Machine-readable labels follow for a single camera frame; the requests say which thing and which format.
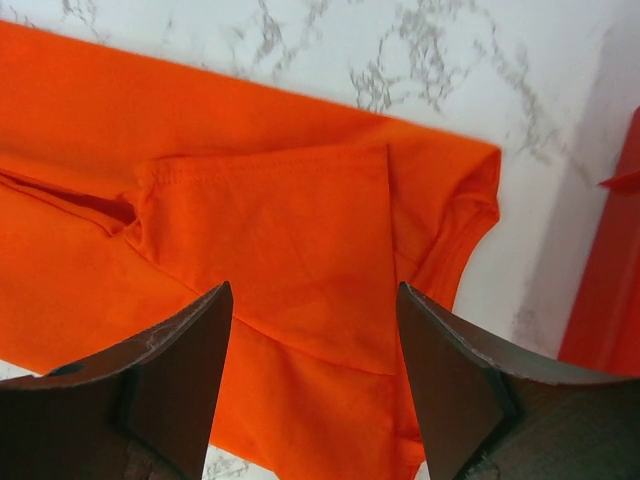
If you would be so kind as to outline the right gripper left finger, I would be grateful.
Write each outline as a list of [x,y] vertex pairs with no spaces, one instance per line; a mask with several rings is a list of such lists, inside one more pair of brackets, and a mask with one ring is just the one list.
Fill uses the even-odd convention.
[[2,381],[2,478],[201,478],[232,309],[223,283],[110,348]]

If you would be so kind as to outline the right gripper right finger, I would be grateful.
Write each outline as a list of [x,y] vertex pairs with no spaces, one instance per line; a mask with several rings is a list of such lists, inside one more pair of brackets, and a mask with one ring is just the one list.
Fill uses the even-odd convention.
[[434,479],[635,479],[639,381],[526,350],[408,284],[404,362]]

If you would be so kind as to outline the orange t shirt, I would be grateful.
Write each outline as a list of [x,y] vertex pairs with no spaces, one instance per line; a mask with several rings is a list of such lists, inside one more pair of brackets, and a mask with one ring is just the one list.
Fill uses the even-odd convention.
[[477,140],[3,23],[1,356],[42,373],[229,282],[213,444],[281,479],[411,479],[396,289],[453,305],[500,164]]

